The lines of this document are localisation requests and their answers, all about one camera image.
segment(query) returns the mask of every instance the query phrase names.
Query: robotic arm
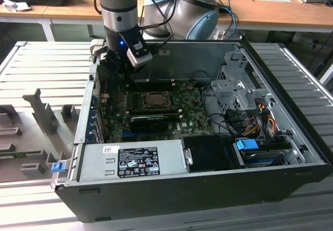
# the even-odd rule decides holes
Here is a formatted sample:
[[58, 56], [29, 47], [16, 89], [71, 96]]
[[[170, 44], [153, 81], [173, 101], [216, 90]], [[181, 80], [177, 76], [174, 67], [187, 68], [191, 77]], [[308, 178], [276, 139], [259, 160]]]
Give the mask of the robotic arm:
[[[137, 0], [99, 0], [103, 16], [108, 48], [117, 54], [126, 53], [134, 68], [152, 59], [149, 46], [144, 41], [137, 25]], [[145, 25], [158, 25], [168, 18], [175, 6], [175, 14], [169, 24], [147, 29], [154, 37], [174, 35], [185, 39], [207, 39], [214, 30], [218, 13], [215, 0], [159, 0], [146, 5]]]

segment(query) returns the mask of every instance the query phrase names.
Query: wire bundle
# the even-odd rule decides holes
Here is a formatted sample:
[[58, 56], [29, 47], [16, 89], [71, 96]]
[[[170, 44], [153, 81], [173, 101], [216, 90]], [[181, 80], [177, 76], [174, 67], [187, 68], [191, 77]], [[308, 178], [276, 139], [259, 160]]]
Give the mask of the wire bundle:
[[224, 10], [226, 10], [226, 11], [230, 14], [230, 16], [231, 16], [231, 18], [232, 18], [232, 22], [231, 22], [230, 26], [228, 27], [228, 29], [226, 30], [225, 33], [227, 33], [227, 32], [230, 30], [231, 25], [234, 24], [233, 32], [232, 32], [232, 34], [231, 34], [230, 37], [229, 37], [229, 39], [231, 40], [231, 38], [233, 37], [234, 33], [236, 32], [236, 29], [237, 29], [237, 26], [238, 26], [238, 17], [237, 17], [236, 14], [234, 14], [234, 13], [231, 11], [231, 9], [228, 9], [228, 8], [225, 7], [225, 6], [221, 6], [221, 8], [223, 8]]

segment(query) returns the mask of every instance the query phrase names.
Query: workbench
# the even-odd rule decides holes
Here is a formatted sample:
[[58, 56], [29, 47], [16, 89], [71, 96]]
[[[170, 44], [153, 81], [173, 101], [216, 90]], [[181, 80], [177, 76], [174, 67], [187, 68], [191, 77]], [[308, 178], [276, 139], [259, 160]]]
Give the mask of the workbench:
[[[230, 5], [239, 18], [238, 29], [299, 32], [331, 32], [333, 8], [325, 5], [302, 5], [300, 0], [291, 3], [259, 0], [231, 0]], [[143, 0], [138, 0], [138, 15], [142, 12]], [[219, 27], [225, 29], [231, 18], [221, 14]], [[9, 12], [0, 7], [0, 22], [39, 23], [48, 41], [56, 40], [53, 24], [86, 24], [93, 36], [92, 25], [103, 25], [95, 11], [93, 0], [68, 0], [62, 7], [32, 6], [30, 11]]]
[[[286, 48], [280, 48], [277, 44], [252, 44], [252, 46], [309, 121], [315, 125], [325, 142], [333, 147], [332, 115], [330, 115], [332, 96], [325, 94], [316, 78], [308, 73]], [[17, 97], [15, 94], [22, 93], [20, 91], [22, 87], [29, 87], [31, 82], [34, 82], [39, 84], [42, 95], [45, 95], [42, 97], [42, 101], [50, 102], [53, 110], [58, 110], [59, 105], [63, 103], [75, 104], [75, 107], [80, 109], [83, 92], [79, 89], [88, 78], [87, 68], [92, 64], [88, 53], [88, 42], [19, 42], [0, 66], [2, 68], [0, 80], [5, 81], [2, 83], [0, 92], [7, 98], [6, 100], [13, 100]], [[59, 80], [59, 74], [63, 73], [62, 68], [69, 69], [70, 67], [75, 69], [71, 70], [67, 77]], [[39, 68], [40, 71], [36, 74], [31, 70], [31, 74], [23, 80], [22, 76], [27, 73], [26, 68]], [[12, 95], [3, 93], [6, 92], [7, 83], [16, 84], [11, 88]], [[75, 88], [75, 91], [68, 89], [66, 92], [65, 89], [59, 89], [57, 94], [51, 95], [50, 93], [56, 86], [65, 89]], [[63, 98], [61, 93], [67, 93], [66, 98]], [[55, 97], [57, 100], [51, 102], [50, 100]], [[23, 99], [16, 100], [14, 107], [18, 111], [30, 111], [30, 107], [23, 103]], [[30, 126], [36, 128], [35, 125], [36, 123], [33, 122]], [[11, 227], [13, 230], [24, 231], [164, 229], [218, 231], [272, 230], [273, 228], [319, 231], [331, 229], [333, 223], [332, 176], [325, 178], [320, 183], [302, 186], [281, 202], [86, 224], [79, 222], [58, 198], [54, 190], [50, 188], [50, 181], [50, 178], [45, 178], [0, 183], [0, 228]]]

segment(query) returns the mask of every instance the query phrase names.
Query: black cable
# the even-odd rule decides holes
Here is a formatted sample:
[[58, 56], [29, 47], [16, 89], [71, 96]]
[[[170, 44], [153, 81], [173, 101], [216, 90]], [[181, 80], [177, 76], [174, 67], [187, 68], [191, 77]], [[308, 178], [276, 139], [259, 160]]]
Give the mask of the black cable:
[[214, 78], [212, 78], [211, 76], [209, 76], [209, 74], [206, 73], [206, 72], [203, 71], [203, 70], [197, 70], [197, 71], [195, 71], [195, 72], [191, 75], [190, 80], [192, 80], [192, 79], [194, 78], [194, 75], [197, 74], [198, 72], [202, 72], [202, 73], [204, 73], [207, 77], [209, 77], [212, 81], [214, 80]]
[[144, 16], [145, 6], [142, 4], [141, 16], [140, 16], [140, 26], [142, 25], [142, 18]]
[[145, 27], [140, 27], [140, 30], [147, 30], [147, 29], [152, 29], [152, 28], [157, 28], [157, 27], [161, 27], [162, 25], [165, 25], [167, 23], [169, 23], [169, 21], [173, 18], [175, 12], [176, 12], [176, 5], [177, 5], [177, 0], [174, 0], [174, 4], [173, 4], [173, 10], [172, 13], [169, 17], [169, 19], [167, 19], [166, 21], [159, 23], [159, 24], [152, 24], [152, 25], [147, 25]]
[[[163, 17], [163, 19], [164, 20], [167, 20], [167, 18], [165, 17], [165, 15], [164, 15], [164, 13], [162, 12], [162, 10], [161, 10], [161, 8], [158, 6], [158, 4], [156, 3], [156, 1], [154, 1], [154, 0], [151, 0], [153, 3], [154, 3], [154, 5], [157, 7], [157, 10], [158, 10], [158, 12], [160, 13], [160, 15]], [[169, 28], [170, 28], [170, 35], [169, 35], [169, 37], [166, 39], [166, 40], [164, 40], [164, 42], [162, 43], [162, 45], [160, 46], [160, 48], [162, 48], [171, 38], [172, 38], [172, 36], [173, 36], [173, 30], [172, 30], [172, 27], [171, 27], [171, 25], [169, 24], [169, 22], [167, 23], [168, 24], [168, 26], [169, 26]]]
[[102, 14], [102, 12], [97, 8], [97, 0], [94, 0], [94, 8], [99, 15]]
[[308, 69], [310, 69], [313, 61], [316, 59], [316, 57], [319, 55], [319, 53], [322, 51], [322, 49], [324, 48], [324, 46], [327, 44], [327, 42], [329, 41], [329, 39], [332, 37], [333, 35], [333, 31], [331, 32], [331, 34], [329, 35], [329, 37], [327, 38], [327, 40], [323, 43], [323, 45], [321, 46], [321, 48], [317, 51], [317, 53], [314, 55], [314, 57], [312, 58], [309, 66], [308, 66]]

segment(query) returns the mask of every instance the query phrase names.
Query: white label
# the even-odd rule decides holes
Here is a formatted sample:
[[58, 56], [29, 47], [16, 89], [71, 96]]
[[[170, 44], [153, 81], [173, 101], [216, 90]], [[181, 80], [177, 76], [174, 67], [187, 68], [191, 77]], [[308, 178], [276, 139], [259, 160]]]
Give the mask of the white label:
[[15, 157], [13, 157], [13, 156], [4, 156], [4, 157], [0, 157], [0, 159], [13, 159], [13, 158], [15, 158]]
[[104, 146], [103, 154], [118, 153], [119, 146]]

